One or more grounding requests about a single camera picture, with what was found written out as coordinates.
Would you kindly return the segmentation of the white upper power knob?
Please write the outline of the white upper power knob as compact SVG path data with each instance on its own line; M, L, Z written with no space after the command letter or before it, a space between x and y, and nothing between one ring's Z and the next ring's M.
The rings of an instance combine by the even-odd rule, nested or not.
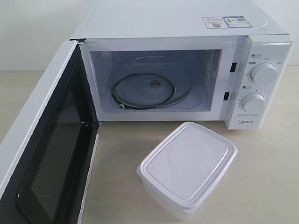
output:
M275 81L278 72L271 63L262 63L254 67L250 73L252 81L258 85L266 85Z

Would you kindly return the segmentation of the white plastic lidded container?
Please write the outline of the white plastic lidded container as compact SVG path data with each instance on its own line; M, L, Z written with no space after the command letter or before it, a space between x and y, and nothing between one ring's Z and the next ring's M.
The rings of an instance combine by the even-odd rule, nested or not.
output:
M189 219L217 187L238 153L216 132L185 122L138 165L144 190L179 220Z

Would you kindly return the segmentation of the white Midea microwave oven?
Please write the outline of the white Midea microwave oven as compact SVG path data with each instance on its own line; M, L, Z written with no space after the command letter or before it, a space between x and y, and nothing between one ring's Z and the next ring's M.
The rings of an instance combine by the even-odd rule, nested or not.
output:
M290 57L294 41L250 0L98 0L75 29L97 120L224 121L227 128L260 128ZM122 63L166 56L194 68L195 85L178 104L120 108L111 75ZM275 81L258 85L254 67L271 63ZM259 93L265 106L247 112L242 100Z

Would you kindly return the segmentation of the white microwave door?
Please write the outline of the white microwave door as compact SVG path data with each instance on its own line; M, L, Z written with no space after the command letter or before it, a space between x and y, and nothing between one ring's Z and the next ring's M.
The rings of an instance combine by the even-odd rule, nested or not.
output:
M0 145L3 224L79 224L98 121L81 42L62 43Z

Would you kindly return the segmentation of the white lower timer knob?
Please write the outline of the white lower timer knob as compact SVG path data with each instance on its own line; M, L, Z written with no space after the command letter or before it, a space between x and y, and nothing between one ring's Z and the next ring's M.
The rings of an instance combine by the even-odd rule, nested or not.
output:
M265 99L259 93L247 95L242 100L242 107L247 112L257 112L265 106Z

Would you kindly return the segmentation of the glass microwave turntable plate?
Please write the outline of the glass microwave turntable plate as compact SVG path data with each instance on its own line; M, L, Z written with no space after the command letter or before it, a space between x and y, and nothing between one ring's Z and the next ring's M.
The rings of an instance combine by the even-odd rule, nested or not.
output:
M194 68L166 56L143 56L122 63L111 75L110 89L120 108L170 107L184 100L195 85Z

